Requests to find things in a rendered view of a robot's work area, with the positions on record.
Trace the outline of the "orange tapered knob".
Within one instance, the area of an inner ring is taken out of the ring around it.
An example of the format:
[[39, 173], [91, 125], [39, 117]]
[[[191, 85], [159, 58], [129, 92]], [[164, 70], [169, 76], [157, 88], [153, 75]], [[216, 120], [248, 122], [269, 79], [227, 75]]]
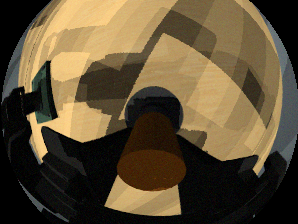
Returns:
[[118, 160], [118, 177], [134, 189], [173, 188], [186, 176], [177, 141], [168, 116], [153, 112], [138, 117]]

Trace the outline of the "black round pedestal with silver shaft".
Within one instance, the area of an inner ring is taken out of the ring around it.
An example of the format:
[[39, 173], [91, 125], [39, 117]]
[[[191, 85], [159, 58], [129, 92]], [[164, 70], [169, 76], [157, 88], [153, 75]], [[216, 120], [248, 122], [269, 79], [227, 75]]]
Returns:
[[138, 117], [153, 112], [168, 116], [174, 133], [180, 131], [184, 109], [180, 100], [164, 87], [142, 88], [130, 97], [124, 109], [126, 127], [133, 129]]

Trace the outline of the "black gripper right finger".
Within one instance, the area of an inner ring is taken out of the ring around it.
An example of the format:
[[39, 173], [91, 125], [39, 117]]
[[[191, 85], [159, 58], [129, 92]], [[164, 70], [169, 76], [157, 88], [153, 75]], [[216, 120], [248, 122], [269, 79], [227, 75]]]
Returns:
[[184, 180], [177, 184], [181, 214], [197, 212], [197, 206], [216, 192], [227, 177], [254, 168], [258, 161], [258, 155], [227, 161], [217, 160], [216, 157], [196, 147], [196, 144], [186, 141], [181, 135], [176, 136], [186, 167]]

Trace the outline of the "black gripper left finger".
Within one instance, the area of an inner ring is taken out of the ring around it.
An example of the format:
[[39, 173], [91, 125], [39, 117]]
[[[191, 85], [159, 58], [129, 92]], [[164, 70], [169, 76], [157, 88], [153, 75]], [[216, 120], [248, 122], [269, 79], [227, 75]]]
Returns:
[[71, 137], [41, 125], [45, 148], [64, 163], [80, 171], [96, 204], [105, 205], [110, 189], [117, 177], [117, 164], [124, 152], [132, 127], [89, 141], [73, 140]]

